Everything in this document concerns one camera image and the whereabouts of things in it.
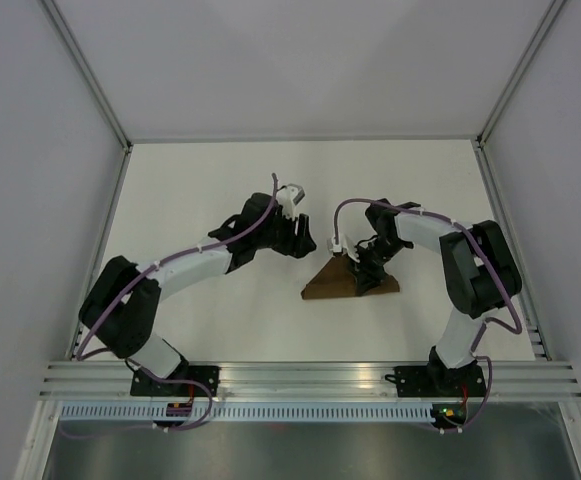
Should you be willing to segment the brown cloth napkin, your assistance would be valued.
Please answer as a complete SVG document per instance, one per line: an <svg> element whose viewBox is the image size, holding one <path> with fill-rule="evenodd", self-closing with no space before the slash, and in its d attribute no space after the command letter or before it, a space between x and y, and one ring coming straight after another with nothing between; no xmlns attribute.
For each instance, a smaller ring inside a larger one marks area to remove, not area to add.
<svg viewBox="0 0 581 480"><path fill-rule="evenodd" d="M301 298L310 300L330 300L341 298L367 297L399 293L399 282L388 275L378 282L371 280L362 285L354 275L354 261L347 255L334 255L301 291Z"/></svg>

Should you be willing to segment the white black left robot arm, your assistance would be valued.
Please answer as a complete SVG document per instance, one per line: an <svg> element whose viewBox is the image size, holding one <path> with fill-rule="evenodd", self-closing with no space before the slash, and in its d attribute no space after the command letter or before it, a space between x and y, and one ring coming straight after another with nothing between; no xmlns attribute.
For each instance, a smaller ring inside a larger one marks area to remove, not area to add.
<svg viewBox="0 0 581 480"><path fill-rule="evenodd" d="M251 262L260 250L302 259L316 250L309 216L296 211L302 187L287 184L274 195L254 193L200 243L151 265L124 256L109 260L80 307L79 321L105 348L153 374L165 395L188 384L188 361L153 332L160 303L206 279L227 275Z"/></svg>

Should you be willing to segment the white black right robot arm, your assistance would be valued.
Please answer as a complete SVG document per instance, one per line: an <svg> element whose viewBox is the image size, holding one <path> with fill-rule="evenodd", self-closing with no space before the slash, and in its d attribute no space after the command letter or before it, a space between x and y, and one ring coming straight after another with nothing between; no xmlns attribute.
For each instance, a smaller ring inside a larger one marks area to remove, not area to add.
<svg viewBox="0 0 581 480"><path fill-rule="evenodd" d="M513 335L523 332L512 303L522 290L517 264L494 221L464 225L417 203L366 203L374 236L358 242L348 261L357 296L384 286L385 265L404 249L419 246L440 255L452 311L430 350L426 381L433 392L448 395L477 366L474 353L490 324Z"/></svg>

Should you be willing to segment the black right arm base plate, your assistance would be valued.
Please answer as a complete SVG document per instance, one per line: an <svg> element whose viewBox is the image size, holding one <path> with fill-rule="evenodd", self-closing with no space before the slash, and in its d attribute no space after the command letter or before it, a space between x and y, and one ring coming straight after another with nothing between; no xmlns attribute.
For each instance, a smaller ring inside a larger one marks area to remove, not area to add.
<svg viewBox="0 0 581 480"><path fill-rule="evenodd" d="M483 370L476 363L460 369L400 365L383 379L396 387L399 398L482 398L486 393Z"/></svg>

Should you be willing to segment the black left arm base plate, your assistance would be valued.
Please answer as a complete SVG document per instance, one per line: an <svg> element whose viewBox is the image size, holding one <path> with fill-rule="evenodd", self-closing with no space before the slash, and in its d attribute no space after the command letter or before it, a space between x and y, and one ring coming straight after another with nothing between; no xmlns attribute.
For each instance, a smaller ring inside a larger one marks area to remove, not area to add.
<svg viewBox="0 0 581 480"><path fill-rule="evenodd" d="M134 371L130 395L132 397L194 397L208 398L217 394L220 384L217 365L189 365L178 369L165 380L138 368Z"/></svg>

